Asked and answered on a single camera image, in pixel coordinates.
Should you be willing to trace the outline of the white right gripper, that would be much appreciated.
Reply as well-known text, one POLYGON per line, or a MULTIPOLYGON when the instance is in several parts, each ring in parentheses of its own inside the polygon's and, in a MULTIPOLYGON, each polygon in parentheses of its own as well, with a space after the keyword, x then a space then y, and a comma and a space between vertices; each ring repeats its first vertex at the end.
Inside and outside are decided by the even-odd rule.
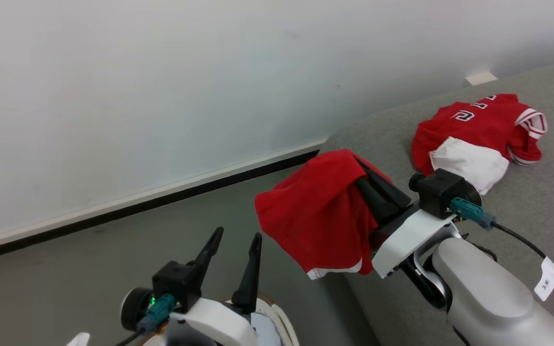
MULTIPOLYGON (((378 228, 382 228, 409 206, 411 198, 361 158, 355 160, 365 173, 356 180, 355 186, 378 228)), ((437 274, 424 269, 420 258, 445 239, 461 238, 453 218, 450 214, 440 219, 417 207, 379 247, 372 258, 372 267, 380 278, 386 278, 411 259, 415 273, 428 280, 437 279, 437 274)))

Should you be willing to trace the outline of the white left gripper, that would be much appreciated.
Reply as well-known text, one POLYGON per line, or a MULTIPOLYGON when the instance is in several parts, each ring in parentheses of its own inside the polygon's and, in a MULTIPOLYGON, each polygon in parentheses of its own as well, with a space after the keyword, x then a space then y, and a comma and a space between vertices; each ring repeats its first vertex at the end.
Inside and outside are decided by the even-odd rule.
MULTIPOLYGON (((210 262, 224 236, 218 226, 192 267, 192 286, 201 289, 210 262)), ((283 322, 270 305, 257 298, 262 235, 256 233, 248 251, 248 263, 238 289, 229 301, 201 298, 188 313, 173 312, 164 331, 165 346, 281 346, 283 322)))

